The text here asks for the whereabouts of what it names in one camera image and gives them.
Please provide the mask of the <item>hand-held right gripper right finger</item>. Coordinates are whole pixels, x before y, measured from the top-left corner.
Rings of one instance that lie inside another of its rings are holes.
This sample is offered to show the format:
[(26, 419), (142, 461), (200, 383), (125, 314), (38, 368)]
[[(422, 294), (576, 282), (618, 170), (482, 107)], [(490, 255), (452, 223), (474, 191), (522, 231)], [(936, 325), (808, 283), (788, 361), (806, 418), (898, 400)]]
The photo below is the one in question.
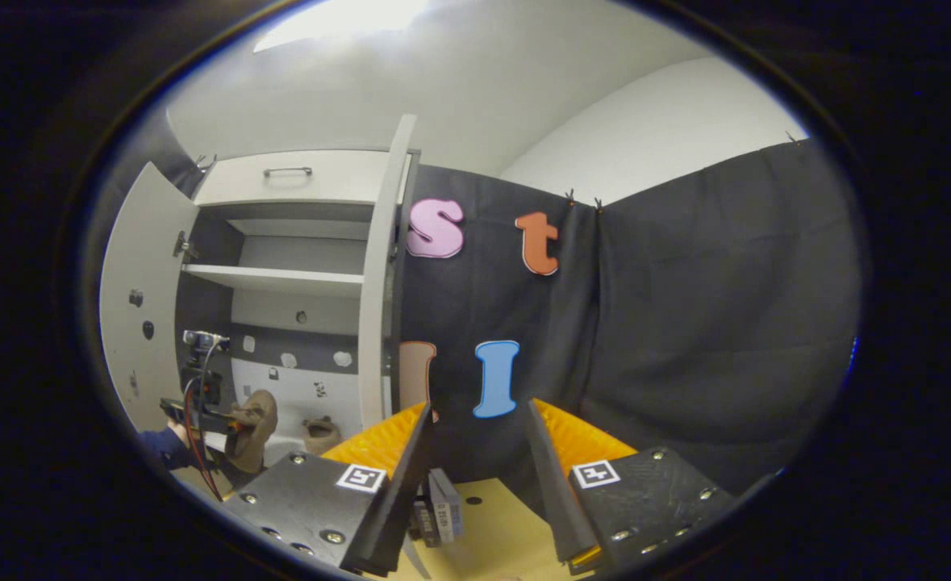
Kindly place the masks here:
[(527, 403), (524, 427), (557, 558), (572, 574), (663, 559), (740, 501), (674, 449), (637, 451), (543, 400)]

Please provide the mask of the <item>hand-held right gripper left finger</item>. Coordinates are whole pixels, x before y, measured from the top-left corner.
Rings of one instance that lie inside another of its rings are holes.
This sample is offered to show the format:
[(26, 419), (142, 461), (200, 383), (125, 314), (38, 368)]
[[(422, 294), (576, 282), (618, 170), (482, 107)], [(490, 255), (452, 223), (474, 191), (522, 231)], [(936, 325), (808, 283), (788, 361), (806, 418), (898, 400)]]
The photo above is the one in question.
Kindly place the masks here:
[(236, 525), (305, 565), (386, 577), (431, 466), (433, 408), (406, 408), (323, 456), (288, 453), (224, 501)]

